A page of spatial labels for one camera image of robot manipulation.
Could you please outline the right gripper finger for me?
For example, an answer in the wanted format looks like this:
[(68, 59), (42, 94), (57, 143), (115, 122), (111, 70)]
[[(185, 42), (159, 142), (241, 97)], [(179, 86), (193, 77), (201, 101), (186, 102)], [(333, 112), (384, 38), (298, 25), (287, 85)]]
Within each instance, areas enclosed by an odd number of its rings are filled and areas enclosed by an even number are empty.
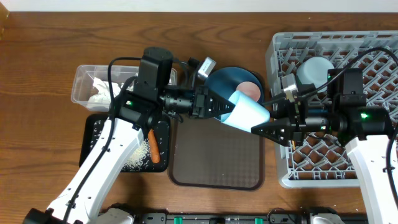
[(277, 119), (253, 126), (251, 133), (267, 138), (282, 146), (288, 146), (294, 127), (288, 118)]
[(284, 101), (284, 100), (286, 100), (285, 93), (280, 93), (280, 94), (272, 97), (269, 101), (263, 102), (261, 105), (263, 107), (266, 107), (266, 106), (269, 106), (269, 105), (273, 105), (273, 104), (279, 103), (279, 102)]

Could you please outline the light blue cup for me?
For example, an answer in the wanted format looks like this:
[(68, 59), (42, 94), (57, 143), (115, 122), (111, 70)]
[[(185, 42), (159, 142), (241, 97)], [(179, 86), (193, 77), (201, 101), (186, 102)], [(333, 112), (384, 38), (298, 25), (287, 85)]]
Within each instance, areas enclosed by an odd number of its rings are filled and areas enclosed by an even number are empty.
[(230, 113), (221, 115), (221, 123), (246, 132), (251, 128), (270, 120), (270, 112), (258, 102), (236, 90), (228, 99), (234, 104)]

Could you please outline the pink cup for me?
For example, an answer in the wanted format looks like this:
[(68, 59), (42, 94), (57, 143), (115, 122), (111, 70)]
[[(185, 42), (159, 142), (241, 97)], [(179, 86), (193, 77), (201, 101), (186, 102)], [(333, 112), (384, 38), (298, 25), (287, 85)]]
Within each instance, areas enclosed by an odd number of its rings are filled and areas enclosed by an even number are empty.
[(261, 98), (261, 90), (253, 82), (242, 82), (236, 87), (236, 90), (243, 92), (254, 101), (258, 101)]

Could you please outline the light blue bowl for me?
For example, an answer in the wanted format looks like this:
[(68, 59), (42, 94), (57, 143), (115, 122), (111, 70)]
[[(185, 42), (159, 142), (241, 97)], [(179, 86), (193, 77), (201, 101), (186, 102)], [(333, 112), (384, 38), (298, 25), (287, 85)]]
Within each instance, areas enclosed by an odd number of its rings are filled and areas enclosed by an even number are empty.
[(324, 57), (312, 57), (305, 61), (296, 71), (298, 89), (301, 92), (314, 85), (318, 88), (328, 81), (328, 71), (333, 70), (334, 65)]

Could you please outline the orange carrot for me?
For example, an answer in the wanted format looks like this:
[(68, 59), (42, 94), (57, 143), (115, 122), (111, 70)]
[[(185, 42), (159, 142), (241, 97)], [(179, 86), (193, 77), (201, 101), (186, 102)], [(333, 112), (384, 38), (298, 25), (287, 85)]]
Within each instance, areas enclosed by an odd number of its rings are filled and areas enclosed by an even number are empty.
[(157, 140), (155, 138), (154, 130), (151, 129), (148, 132), (148, 143), (150, 147), (150, 158), (154, 164), (158, 164), (160, 162), (160, 152), (159, 147), (157, 145)]

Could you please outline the white napkin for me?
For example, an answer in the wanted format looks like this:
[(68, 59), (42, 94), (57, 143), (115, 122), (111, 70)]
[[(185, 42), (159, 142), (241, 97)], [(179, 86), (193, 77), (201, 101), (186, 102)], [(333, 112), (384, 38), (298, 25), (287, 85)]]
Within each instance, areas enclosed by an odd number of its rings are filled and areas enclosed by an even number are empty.
[(89, 97), (86, 108), (91, 111), (108, 112), (111, 103), (109, 83), (94, 78), (93, 89), (94, 93)]

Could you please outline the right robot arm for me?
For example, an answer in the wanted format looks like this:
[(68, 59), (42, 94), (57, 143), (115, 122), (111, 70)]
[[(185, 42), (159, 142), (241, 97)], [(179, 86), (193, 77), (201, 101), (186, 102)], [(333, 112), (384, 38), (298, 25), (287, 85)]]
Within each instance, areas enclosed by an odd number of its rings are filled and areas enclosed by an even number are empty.
[(302, 145), (305, 133), (336, 133), (345, 148), (363, 196), (369, 223), (397, 223), (397, 127), (387, 110), (366, 106), (359, 68), (328, 71), (331, 106), (311, 109), (306, 100), (283, 101), (271, 122), (251, 128), (280, 145)]

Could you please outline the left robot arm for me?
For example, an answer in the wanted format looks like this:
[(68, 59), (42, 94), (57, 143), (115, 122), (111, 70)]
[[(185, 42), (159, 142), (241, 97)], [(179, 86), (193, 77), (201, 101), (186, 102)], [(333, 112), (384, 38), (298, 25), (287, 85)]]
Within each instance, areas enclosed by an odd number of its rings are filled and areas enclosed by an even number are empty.
[(108, 119), (72, 181), (46, 211), (31, 209), (24, 223), (105, 222), (110, 217), (99, 213), (116, 177), (163, 115), (208, 119), (232, 112), (233, 103), (204, 85), (194, 90), (170, 85), (175, 61), (167, 49), (144, 50), (137, 76), (126, 80), (118, 96), (110, 91)]

